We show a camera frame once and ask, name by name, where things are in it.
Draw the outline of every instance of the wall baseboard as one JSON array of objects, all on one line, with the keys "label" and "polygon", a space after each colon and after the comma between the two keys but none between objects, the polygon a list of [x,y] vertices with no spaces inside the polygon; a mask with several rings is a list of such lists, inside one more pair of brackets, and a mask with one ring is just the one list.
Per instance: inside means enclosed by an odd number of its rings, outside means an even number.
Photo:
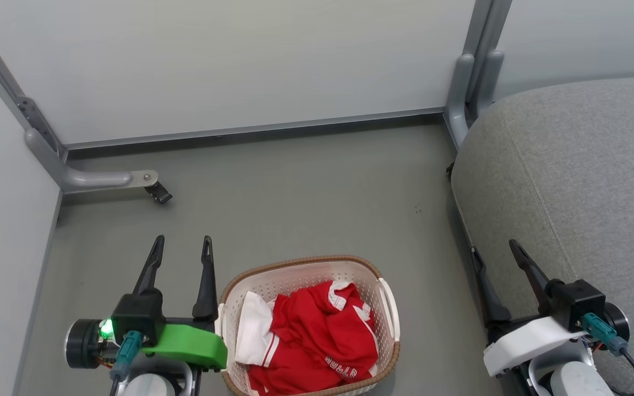
[{"label": "wall baseboard", "polygon": [[66,145],[67,160],[85,160],[102,156],[130,155],[152,151],[167,151],[201,146],[230,145],[257,140],[277,140],[312,135],[357,132],[380,128],[398,128],[408,125],[442,122],[440,114],[444,107],[421,108],[351,117],[327,118],[296,123],[280,123],[243,128],[205,130],[199,132],[173,133],[103,140]]}]

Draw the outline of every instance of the black caster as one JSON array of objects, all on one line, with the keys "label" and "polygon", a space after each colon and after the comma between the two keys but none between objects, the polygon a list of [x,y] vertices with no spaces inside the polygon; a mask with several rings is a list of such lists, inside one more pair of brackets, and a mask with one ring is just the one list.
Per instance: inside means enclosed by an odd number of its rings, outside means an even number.
[{"label": "black caster", "polygon": [[161,183],[156,183],[152,186],[144,188],[146,189],[146,192],[153,196],[153,199],[161,205],[165,204],[167,201],[173,198],[173,195],[171,195],[171,193],[169,193],[168,190],[166,190],[166,188],[164,188]]},{"label": "black caster", "polygon": [[451,182],[451,171],[453,170],[453,162],[447,167],[447,179]]}]

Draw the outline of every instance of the metal bracket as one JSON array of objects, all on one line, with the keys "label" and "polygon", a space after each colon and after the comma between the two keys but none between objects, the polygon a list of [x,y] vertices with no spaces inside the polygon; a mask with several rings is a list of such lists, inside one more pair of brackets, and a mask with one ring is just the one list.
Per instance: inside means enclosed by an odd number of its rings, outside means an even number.
[{"label": "metal bracket", "polygon": [[60,143],[58,137],[53,133],[53,129],[50,124],[40,110],[38,110],[36,103],[33,102],[32,98],[29,98],[25,95],[17,96],[14,101],[16,102],[16,106],[23,116],[28,120],[28,123],[31,125],[31,128],[35,128],[43,139],[53,148],[53,151],[57,153],[57,155],[62,158],[65,155],[65,146]]},{"label": "metal bracket", "polygon": [[486,55],[481,68],[481,75],[473,89],[468,110],[471,116],[476,119],[480,117],[493,104],[493,93],[495,92],[498,75],[503,66],[505,54],[499,49],[494,49]]},{"label": "metal bracket", "polygon": [[158,173],[155,170],[84,172],[63,163],[43,135],[35,128],[26,130],[25,140],[29,150],[66,194],[121,188],[146,188],[154,200],[161,204],[173,197],[161,183],[158,183]]},{"label": "metal bracket", "polygon": [[470,53],[465,53],[458,57],[447,96],[445,122],[450,131],[451,140],[453,140],[457,150],[468,133],[465,100],[468,82],[471,79],[471,71],[473,70],[473,61],[473,55]]}]

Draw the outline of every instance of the gray sofa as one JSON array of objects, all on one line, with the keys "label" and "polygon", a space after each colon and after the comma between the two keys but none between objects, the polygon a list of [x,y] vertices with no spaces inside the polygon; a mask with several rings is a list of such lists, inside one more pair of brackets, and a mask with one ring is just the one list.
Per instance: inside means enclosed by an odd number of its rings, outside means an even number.
[{"label": "gray sofa", "polygon": [[[558,85],[491,106],[461,145],[451,186],[472,245],[513,317],[536,313],[514,238],[549,278],[584,278],[621,308],[634,357],[634,78]],[[599,372],[634,391],[609,353]]]}]

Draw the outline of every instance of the white cloth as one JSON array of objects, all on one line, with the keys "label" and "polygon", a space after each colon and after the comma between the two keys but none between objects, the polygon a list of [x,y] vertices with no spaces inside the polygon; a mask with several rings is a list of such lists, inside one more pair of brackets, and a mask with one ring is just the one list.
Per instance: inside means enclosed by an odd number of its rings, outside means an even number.
[{"label": "white cloth", "polygon": [[239,317],[234,361],[267,367],[279,339],[271,332],[272,304],[248,291]]}]

